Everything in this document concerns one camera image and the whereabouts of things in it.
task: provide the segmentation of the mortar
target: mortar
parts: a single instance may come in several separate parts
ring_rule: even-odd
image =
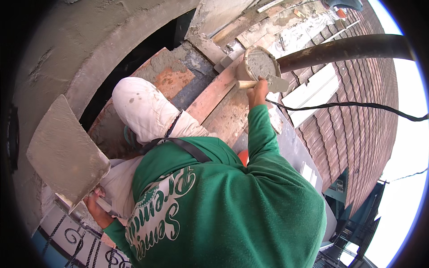
[[[265,48],[253,45],[244,52],[243,61],[237,67],[236,77],[243,81],[258,81],[258,75],[281,77],[280,67],[274,56]]]

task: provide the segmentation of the trowel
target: trowel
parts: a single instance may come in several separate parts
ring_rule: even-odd
[[[286,92],[289,88],[289,82],[280,77],[277,77],[274,75],[267,75],[266,79],[268,82],[268,90],[270,92],[273,92],[273,93]],[[238,80],[236,85],[240,89],[247,89],[247,88],[255,87],[257,82],[258,81]]]
[[[49,107],[34,132],[27,158],[37,174],[69,206],[69,214],[110,170],[109,159],[82,128],[64,95]],[[107,212],[111,205],[97,203]]]

